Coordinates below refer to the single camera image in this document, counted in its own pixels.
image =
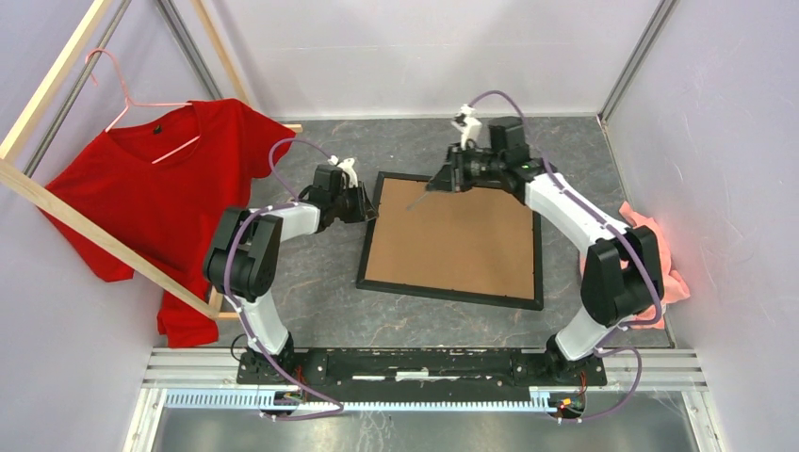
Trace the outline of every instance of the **wall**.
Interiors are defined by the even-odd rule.
[[[450,116],[488,89],[530,114],[596,113],[657,0],[206,0],[273,117]],[[187,0],[177,2],[192,22]],[[213,50],[209,65],[224,78]],[[507,113],[501,101],[485,112]]]
[[[680,2],[610,120],[634,205],[693,297],[673,310],[732,450],[793,450],[799,4]]]
[[[13,45],[0,46],[0,59],[13,64],[4,64],[0,73],[2,135],[90,3],[5,2],[0,41]],[[153,102],[204,98],[153,2],[132,2],[109,49],[119,57],[134,97]],[[58,174],[122,111],[110,63],[101,60],[95,73],[100,85],[88,83],[82,91],[36,173],[39,182]],[[60,94],[63,98],[66,89]],[[163,112],[135,109],[124,123]],[[4,186],[0,286],[0,448],[120,450],[155,343],[161,290],[140,276],[101,282],[38,210]]]

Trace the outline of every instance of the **pink hanger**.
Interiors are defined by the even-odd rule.
[[[124,94],[124,100],[125,100],[125,108],[124,108],[124,110],[122,111],[122,113],[120,113],[120,116],[118,116],[114,121],[111,122],[111,124],[108,125],[108,127],[106,127],[106,132],[108,132],[109,130],[111,130],[111,128],[113,128],[115,125],[117,125],[117,122],[119,122],[122,119],[122,117],[125,115],[125,113],[127,113],[128,110],[130,110],[131,105],[134,105],[134,106],[188,106],[188,105],[191,105],[190,103],[186,103],[186,102],[166,103],[166,104],[145,104],[145,103],[141,103],[141,102],[136,102],[130,96],[130,91],[128,90],[127,84],[124,81],[124,77],[122,77],[122,68],[120,68],[120,62],[117,60],[117,58],[114,56],[114,54],[108,52],[108,50],[106,50],[106,49],[99,49],[99,48],[91,49],[89,51],[89,53],[86,54],[86,62],[89,62],[89,58],[91,58],[91,56],[96,54],[97,52],[101,52],[103,54],[108,55],[108,57],[111,58],[111,61],[114,63],[114,70],[117,72],[117,77],[120,79],[120,85],[122,86],[122,93]],[[94,85],[97,85],[97,78],[94,76],[94,74],[91,75],[91,81],[94,82]],[[197,141],[198,139],[200,139],[200,136],[197,136],[197,137],[194,137],[194,138],[190,139],[188,142],[186,142],[185,144],[181,145],[180,147],[178,147],[174,151],[166,153],[166,154],[158,157],[156,160],[153,160],[153,163],[158,163],[161,160],[169,157],[170,155],[172,155],[174,153],[177,153],[178,151],[186,148],[189,144],[193,143],[194,141]]]

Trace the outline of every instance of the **brown board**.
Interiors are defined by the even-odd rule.
[[[381,172],[356,286],[396,294],[544,309],[540,216],[490,186],[425,193],[429,176]]]

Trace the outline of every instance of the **pink towel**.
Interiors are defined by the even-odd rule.
[[[639,214],[638,212],[634,212],[632,207],[629,206],[627,202],[622,204],[621,208],[619,209],[619,213],[624,217],[624,219],[633,227],[638,226],[647,226],[649,229],[655,233],[655,236],[658,238],[658,248],[660,249],[660,271],[663,273],[663,300],[661,301],[661,306],[663,306],[663,310],[665,311],[666,305],[674,303],[676,301],[680,301],[681,299],[686,299],[691,296],[691,291],[688,289],[688,285],[686,285],[685,281],[683,281],[682,277],[679,276],[676,270],[672,269],[672,252],[669,249],[669,244],[666,242],[665,237],[663,237],[663,231],[660,230],[660,226],[658,223],[655,222],[654,219],[644,217],[643,215]],[[579,263],[579,272],[582,274],[582,270],[585,268],[585,261],[580,259]],[[636,315],[636,320],[649,320],[655,316],[655,307],[651,306],[646,311],[642,312],[640,315]],[[658,323],[654,325],[648,326],[637,326],[633,328],[657,328],[662,330],[665,327],[665,322],[661,319]]]

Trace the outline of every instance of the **red shirt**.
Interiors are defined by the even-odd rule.
[[[185,149],[151,163],[198,135]],[[247,205],[251,179],[269,175],[269,148],[286,137],[294,133],[238,100],[191,101],[148,124],[104,131],[47,189],[205,299],[203,258],[221,214]],[[281,146],[276,157],[288,148]],[[47,217],[104,281],[133,277],[131,267]],[[170,347],[219,337],[213,320],[168,292],[158,331],[167,334]]]

